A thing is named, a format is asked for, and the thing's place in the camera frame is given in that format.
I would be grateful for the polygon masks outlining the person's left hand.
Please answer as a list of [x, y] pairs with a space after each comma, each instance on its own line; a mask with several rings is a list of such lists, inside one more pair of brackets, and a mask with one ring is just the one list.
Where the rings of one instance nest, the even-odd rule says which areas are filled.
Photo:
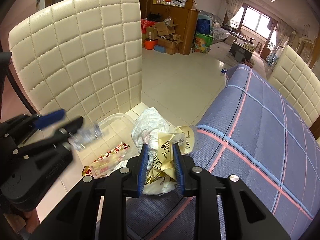
[[5, 213], [4, 217], [16, 233], [20, 232], [23, 228], [25, 228], [28, 233], [33, 233], [40, 225], [36, 209], [29, 212], [23, 212], [22, 215]]

